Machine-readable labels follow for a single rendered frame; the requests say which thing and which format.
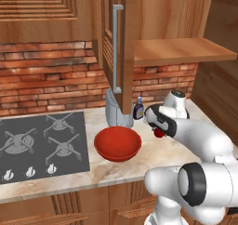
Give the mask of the wooden cupboard shelf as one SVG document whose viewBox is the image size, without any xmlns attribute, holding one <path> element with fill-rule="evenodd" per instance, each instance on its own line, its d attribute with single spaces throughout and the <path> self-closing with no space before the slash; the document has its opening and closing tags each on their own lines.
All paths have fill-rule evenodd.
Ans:
<svg viewBox="0 0 238 225">
<path fill-rule="evenodd" d="M 205 38 L 138 40 L 135 45 L 134 65 L 164 66 L 236 58 L 235 52 Z"/>
</svg>

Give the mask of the closed wooden cupboard door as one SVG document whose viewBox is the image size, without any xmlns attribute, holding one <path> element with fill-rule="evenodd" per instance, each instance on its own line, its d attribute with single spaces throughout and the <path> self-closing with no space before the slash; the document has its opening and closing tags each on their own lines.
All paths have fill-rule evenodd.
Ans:
<svg viewBox="0 0 238 225">
<path fill-rule="evenodd" d="M 0 0 L 0 43 L 96 37 L 97 0 Z"/>
</svg>

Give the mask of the dark bottle with blue cap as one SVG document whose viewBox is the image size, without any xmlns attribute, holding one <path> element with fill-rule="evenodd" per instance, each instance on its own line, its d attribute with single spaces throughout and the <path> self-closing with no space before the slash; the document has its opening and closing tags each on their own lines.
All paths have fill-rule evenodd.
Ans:
<svg viewBox="0 0 238 225">
<path fill-rule="evenodd" d="M 143 117 L 144 114 L 144 107 L 141 101 L 141 97 L 138 97 L 137 99 L 137 103 L 134 107 L 134 111 L 133 111 L 133 118 L 135 120 L 139 120 Z"/>
</svg>

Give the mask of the open wooden cupboard body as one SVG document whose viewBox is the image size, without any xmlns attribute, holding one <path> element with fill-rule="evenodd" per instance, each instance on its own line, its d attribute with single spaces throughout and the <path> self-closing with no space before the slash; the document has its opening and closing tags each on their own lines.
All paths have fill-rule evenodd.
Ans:
<svg viewBox="0 0 238 225">
<path fill-rule="evenodd" d="M 163 101 L 183 91 L 233 140 L 238 140 L 238 0 L 139 0 L 138 40 L 205 38 L 235 60 L 134 68 L 133 96 Z"/>
</svg>

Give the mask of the red bowl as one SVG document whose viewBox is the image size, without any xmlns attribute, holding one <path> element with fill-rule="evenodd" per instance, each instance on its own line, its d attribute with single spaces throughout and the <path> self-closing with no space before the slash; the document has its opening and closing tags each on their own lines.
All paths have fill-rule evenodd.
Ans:
<svg viewBox="0 0 238 225">
<path fill-rule="evenodd" d="M 104 159 L 124 162 L 134 157 L 141 148 L 139 134 L 123 126 L 102 129 L 94 138 L 94 147 Z"/>
</svg>

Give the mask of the grey small appliance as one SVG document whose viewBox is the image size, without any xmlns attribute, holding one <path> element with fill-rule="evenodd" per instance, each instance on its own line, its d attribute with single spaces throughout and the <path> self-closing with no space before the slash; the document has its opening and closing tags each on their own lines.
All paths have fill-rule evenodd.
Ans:
<svg viewBox="0 0 238 225">
<path fill-rule="evenodd" d="M 125 126 L 131 128 L 134 125 L 132 113 L 122 114 L 110 88 L 106 91 L 105 114 L 108 126 Z"/>
</svg>

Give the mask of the red apple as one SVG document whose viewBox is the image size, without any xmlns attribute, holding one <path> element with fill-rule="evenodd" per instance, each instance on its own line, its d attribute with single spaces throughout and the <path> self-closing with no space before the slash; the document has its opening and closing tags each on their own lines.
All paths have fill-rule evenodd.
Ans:
<svg viewBox="0 0 238 225">
<path fill-rule="evenodd" d="M 153 134 L 157 137 L 157 138 L 163 138 L 165 136 L 165 133 L 158 129 L 158 128 L 155 128 L 154 131 L 153 131 Z"/>
</svg>

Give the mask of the wooden base cupboard front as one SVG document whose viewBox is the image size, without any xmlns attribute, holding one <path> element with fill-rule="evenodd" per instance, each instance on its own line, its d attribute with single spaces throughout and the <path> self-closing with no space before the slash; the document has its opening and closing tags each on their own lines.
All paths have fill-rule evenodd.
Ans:
<svg viewBox="0 0 238 225">
<path fill-rule="evenodd" d="M 156 200 L 156 196 L 147 192 L 142 180 L 110 186 L 109 224 L 144 225 Z"/>
<path fill-rule="evenodd" d="M 108 188 L 0 205 L 0 225 L 109 225 Z"/>
</svg>

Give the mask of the grey hob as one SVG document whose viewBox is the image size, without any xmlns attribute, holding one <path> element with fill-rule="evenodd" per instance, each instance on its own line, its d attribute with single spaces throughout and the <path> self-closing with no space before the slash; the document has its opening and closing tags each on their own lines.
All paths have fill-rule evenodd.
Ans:
<svg viewBox="0 0 238 225">
<path fill-rule="evenodd" d="M 48 174 L 53 164 L 57 171 Z M 35 175 L 26 172 L 32 166 Z M 14 177 L 4 180 L 11 169 Z M 0 119 L 0 184 L 90 170 L 82 112 Z"/>
</svg>

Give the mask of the open wooden cupboard door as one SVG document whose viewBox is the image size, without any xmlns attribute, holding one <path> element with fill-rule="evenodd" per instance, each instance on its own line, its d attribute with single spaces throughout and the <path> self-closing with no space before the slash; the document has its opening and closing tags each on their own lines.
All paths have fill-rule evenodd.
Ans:
<svg viewBox="0 0 238 225">
<path fill-rule="evenodd" d="M 98 62 L 110 86 L 113 81 L 112 6 L 122 5 L 117 17 L 117 85 L 122 92 L 115 98 L 123 114 L 131 113 L 134 53 L 137 38 L 138 0 L 98 0 Z"/>
</svg>

